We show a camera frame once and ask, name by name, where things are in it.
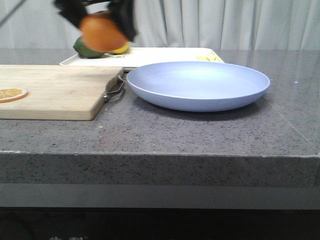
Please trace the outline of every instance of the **metal handle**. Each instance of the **metal handle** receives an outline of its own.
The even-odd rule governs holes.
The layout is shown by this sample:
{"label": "metal handle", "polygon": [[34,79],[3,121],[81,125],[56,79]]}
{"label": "metal handle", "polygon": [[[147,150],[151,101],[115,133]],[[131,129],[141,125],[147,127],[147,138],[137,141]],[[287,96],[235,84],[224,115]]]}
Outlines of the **metal handle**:
{"label": "metal handle", "polygon": [[109,102],[112,97],[114,97],[115,95],[118,95],[124,89],[125,80],[122,79],[121,75],[118,75],[117,83],[120,84],[118,89],[114,91],[108,91],[104,94],[103,99],[105,103]]}

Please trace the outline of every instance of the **wooden cutting board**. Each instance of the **wooden cutting board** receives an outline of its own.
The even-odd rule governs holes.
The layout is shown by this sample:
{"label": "wooden cutting board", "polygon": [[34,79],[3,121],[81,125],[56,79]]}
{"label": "wooden cutting board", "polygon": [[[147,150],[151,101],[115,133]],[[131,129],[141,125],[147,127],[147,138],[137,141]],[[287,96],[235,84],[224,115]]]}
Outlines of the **wooden cutting board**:
{"label": "wooden cutting board", "polygon": [[27,89],[24,98],[0,103],[0,119],[92,120],[122,67],[0,65],[0,89]]}

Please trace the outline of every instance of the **gray countertop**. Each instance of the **gray countertop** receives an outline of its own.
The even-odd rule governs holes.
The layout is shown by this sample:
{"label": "gray countertop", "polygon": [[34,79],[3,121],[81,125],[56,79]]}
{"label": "gray countertop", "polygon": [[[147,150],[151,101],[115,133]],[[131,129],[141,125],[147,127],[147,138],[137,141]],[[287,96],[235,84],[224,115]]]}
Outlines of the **gray countertop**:
{"label": "gray countertop", "polygon": [[[266,74],[266,94],[190,113],[126,86],[92,121],[0,119],[0,206],[320,209],[320,51],[216,53]],[[74,54],[0,49],[0,64],[58,65]]]}

